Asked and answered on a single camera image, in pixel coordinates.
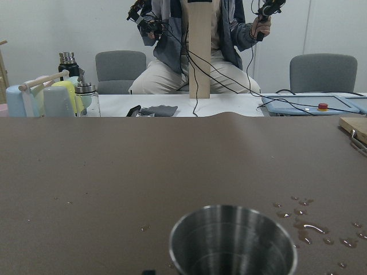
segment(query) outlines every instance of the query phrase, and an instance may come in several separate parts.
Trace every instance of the lid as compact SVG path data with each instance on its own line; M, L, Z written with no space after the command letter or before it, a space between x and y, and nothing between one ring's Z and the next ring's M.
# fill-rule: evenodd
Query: lid
M75 87L75 93L94 93L96 92L96 86L91 83L78 83L78 86Z
M60 56L60 64L74 64L76 63L73 52L58 53Z

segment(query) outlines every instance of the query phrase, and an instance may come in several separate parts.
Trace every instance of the hand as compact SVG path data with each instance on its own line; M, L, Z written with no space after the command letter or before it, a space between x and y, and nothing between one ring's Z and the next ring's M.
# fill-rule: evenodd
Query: hand
M154 33L153 33L153 32L149 32L149 33L148 33L148 37L149 37L150 39L155 39L155 35L154 35Z
M269 16L269 19L267 22L261 23L261 19L263 18L262 15L259 17L256 17L252 24L251 33L253 37L257 37L258 32L262 32L264 34L264 37L268 36L270 34L270 26L271 26L271 16Z

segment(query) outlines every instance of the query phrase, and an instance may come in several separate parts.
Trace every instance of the white wall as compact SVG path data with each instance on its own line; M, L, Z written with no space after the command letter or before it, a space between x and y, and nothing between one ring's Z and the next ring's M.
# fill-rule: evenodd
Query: white wall
M251 0L243 0L247 21ZM106 50L139 50L143 46L136 25L126 21L135 0L0 0L0 40L11 85L57 72L58 53L73 51L86 70L86 80L97 84L95 55ZM358 60L356 92L367 86L366 0L289 0L272 17L271 35L255 48L249 73L263 92L289 88L289 62L302 53L352 54ZM244 67L251 51L241 53Z

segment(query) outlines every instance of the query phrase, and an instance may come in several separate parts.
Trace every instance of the red button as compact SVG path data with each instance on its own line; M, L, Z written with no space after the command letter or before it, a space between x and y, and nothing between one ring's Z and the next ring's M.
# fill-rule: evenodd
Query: red button
M319 111L327 111L327 104L326 103L319 103Z

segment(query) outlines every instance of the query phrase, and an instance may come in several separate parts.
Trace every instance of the person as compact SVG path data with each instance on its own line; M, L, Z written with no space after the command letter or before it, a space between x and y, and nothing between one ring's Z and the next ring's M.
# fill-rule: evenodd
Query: person
M216 81L210 79L210 92L245 93L249 92L251 84L251 90L259 93L259 85L243 71L242 60L235 46L239 51L243 51L257 43L258 32L268 36L270 17L265 23L260 22L261 17L255 18L253 23L245 23L242 0L212 2L210 76ZM173 93L188 84L188 44L185 44L188 38L188 5L188 0L146 0L141 16L147 21L157 17L161 19L163 34L155 37L152 32L145 33L140 30L146 46L154 46L156 40L158 43L153 51L156 59L152 60L147 69L134 81L129 89L132 94Z

